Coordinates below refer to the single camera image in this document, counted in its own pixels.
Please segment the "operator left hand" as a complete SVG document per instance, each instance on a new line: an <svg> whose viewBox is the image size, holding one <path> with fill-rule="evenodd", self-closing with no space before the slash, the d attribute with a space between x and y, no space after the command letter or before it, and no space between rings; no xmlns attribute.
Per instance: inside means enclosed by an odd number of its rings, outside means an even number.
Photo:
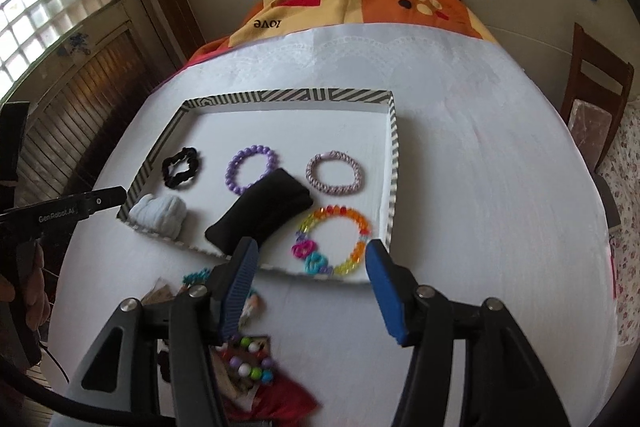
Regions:
<svg viewBox="0 0 640 427"><path fill-rule="evenodd" d="M35 243L35 257L32 272L22 286L22 294L26 305L26 325L35 331L50 317L51 306L44 290L43 250L39 242Z"/></svg>

